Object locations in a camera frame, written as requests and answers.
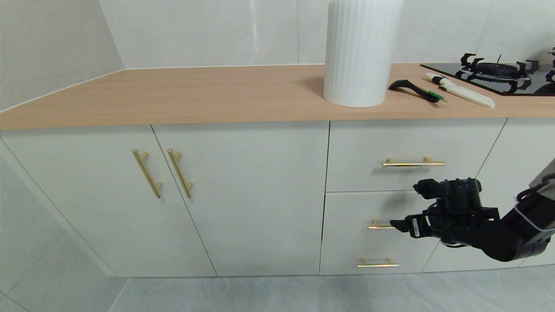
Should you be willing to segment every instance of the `white ribbed vase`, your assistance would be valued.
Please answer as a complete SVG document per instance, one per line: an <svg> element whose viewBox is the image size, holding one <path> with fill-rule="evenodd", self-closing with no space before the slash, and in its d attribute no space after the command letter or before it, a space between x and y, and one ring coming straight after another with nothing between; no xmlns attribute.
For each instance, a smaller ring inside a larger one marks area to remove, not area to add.
<svg viewBox="0 0 555 312"><path fill-rule="evenodd" d="M324 98L347 107L385 100L404 0L339 0L329 5Z"/></svg>

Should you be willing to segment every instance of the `white ceramic knife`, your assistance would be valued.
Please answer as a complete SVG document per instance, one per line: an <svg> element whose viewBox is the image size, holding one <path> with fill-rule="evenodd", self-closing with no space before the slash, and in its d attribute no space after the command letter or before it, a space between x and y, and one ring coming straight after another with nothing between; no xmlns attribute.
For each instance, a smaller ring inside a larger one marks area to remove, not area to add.
<svg viewBox="0 0 555 312"><path fill-rule="evenodd" d="M460 98L469 100L472 103L476 103L484 107L488 107L488 108L495 107L495 102L491 98L485 95L476 93L474 91L468 90L465 87L461 87L460 85L455 84L454 82L452 82L451 80L443 76L436 75L434 73L427 73L426 78L431 80L433 83L438 84L441 89L451 94L454 94Z"/></svg>

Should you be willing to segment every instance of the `floor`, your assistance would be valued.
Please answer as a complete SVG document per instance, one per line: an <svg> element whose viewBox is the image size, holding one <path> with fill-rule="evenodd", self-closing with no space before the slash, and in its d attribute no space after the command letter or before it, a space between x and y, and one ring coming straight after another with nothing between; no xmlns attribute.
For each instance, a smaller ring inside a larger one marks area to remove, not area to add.
<svg viewBox="0 0 555 312"><path fill-rule="evenodd" d="M132 278L110 312L534 312L555 306L555 265L427 274Z"/></svg>

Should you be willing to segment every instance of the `brass bar handle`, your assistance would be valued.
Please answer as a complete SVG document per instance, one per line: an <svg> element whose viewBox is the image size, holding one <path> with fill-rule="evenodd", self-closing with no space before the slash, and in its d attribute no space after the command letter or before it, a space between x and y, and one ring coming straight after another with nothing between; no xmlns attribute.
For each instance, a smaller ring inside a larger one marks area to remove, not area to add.
<svg viewBox="0 0 555 312"><path fill-rule="evenodd" d="M378 220L372 220L372 224L368 226L368 230L395 229L390 225L379 225Z"/></svg>
<svg viewBox="0 0 555 312"><path fill-rule="evenodd" d="M191 198L191 189L193 188L193 182L187 183L185 181L185 176L183 175L181 167L179 166L179 158L181 157L181 152L174 153L172 149L168 149L168 155L170 155L171 163L175 168L175 172L177 172L177 176L179 178L179 181L181 181L181 186L183 186L187 198Z"/></svg>
<svg viewBox="0 0 555 312"><path fill-rule="evenodd" d="M162 197L162 196L160 196L160 189L162 188L162 184L163 184L162 181L154 184L154 180L152 180L152 176L148 172L147 166L143 162L143 159L148 157L148 152L144 152L143 154L139 154L139 151L136 150L136 149L132 150L132 152L133 152L133 155L135 156L135 159L137 160L137 163L139 164L139 167L143 171L144 177L147 179L148 184L152 188L152 191L154 192L154 195L156 196L156 198Z"/></svg>
<svg viewBox="0 0 555 312"><path fill-rule="evenodd" d="M419 163L396 163L393 158L387 157L386 162L382 163L383 167L442 167L445 162L434 162L430 157L424 157L423 162Z"/></svg>
<svg viewBox="0 0 555 312"><path fill-rule="evenodd" d="M391 258L387 258L387 263L373 263L367 264L364 258L360 259L362 264L357 265L357 268L395 268L398 267L398 263L393 263Z"/></svg>

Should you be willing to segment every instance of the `gas stove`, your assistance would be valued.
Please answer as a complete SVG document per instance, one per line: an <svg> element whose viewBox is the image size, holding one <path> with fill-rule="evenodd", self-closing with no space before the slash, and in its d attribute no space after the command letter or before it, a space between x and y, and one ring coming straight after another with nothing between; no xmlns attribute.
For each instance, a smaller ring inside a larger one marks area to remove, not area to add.
<svg viewBox="0 0 555 312"><path fill-rule="evenodd" d="M555 48L549 53L555 56ZM475 56L466 53L461 58L461 64L430 63L421 66L500 95L555 96L555 60L552 64L540 64L529 59L516 63L488 63Z"/></svg>

